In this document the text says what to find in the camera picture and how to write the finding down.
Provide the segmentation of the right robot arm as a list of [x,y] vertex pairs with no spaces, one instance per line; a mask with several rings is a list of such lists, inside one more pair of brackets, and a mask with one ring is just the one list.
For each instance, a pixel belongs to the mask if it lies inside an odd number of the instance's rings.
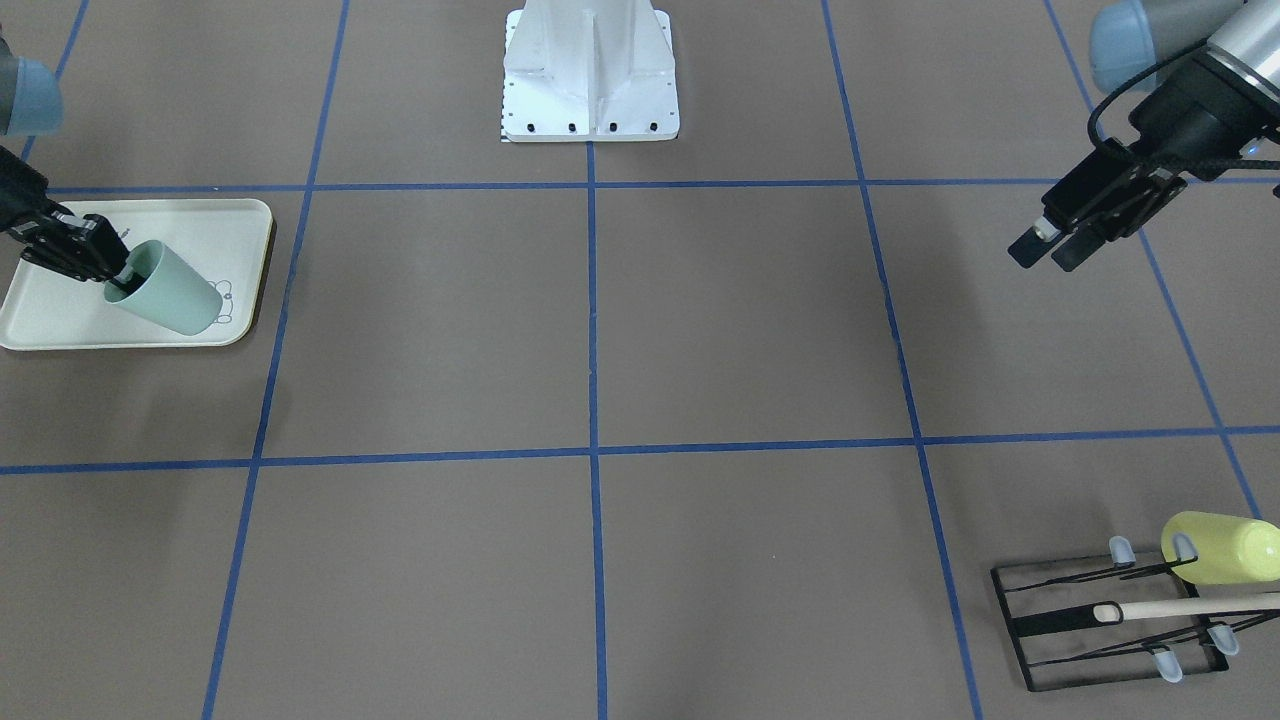
[[[15,55],[1,41],[3,136],[51,135],[61,127],[58,78],[42,63]],[[131,254],[106,217],[77,217],[49,197],[49,179],[1,149],[1,231],[23,243],[22,259],[79,282],[100,282],[124,295],[145,278],[127,268]]]

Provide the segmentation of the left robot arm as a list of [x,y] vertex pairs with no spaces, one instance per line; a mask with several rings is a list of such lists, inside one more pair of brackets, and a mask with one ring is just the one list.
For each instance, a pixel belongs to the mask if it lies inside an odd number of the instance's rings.
[[1076,269],[1140,231],[1192,178],[1277,169],[1251,156],[1277,141],[1277,3],[1117,1],[1094,17],[1089,58],[1103,94],[1085,123],[1092,150],[1009,246],[1024,268],[1051,256]]

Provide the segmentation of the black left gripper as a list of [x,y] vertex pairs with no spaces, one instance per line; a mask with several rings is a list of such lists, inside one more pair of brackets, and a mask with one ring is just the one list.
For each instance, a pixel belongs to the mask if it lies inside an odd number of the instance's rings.
[[1091,114],[1093,151],[1042,197],[1043,217],[1007,247],[1020,268],[1030,269],[1062,241],[1051,258],[1074,272],[1105,241],[1138,232],[1185,188],[1185,176],[1213,181],[1230,169],[1277,168],[1244,156],[1253,141],[1277,138],[1277,92],[1222,56],[1189,55],[1167,65],[1165,82],[1129,115],[1134,142],[1100,136],[1112,97]]

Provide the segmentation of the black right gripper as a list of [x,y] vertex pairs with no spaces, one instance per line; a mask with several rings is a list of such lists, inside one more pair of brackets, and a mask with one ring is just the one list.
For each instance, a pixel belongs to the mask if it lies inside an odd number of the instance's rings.
[[106,217],[76,215],[47,196],[49,181],[1,149],[1,229],[23,243],[20,258],[73,281],[106,282],[105,299],[128,299],[142,284],[129,249]]

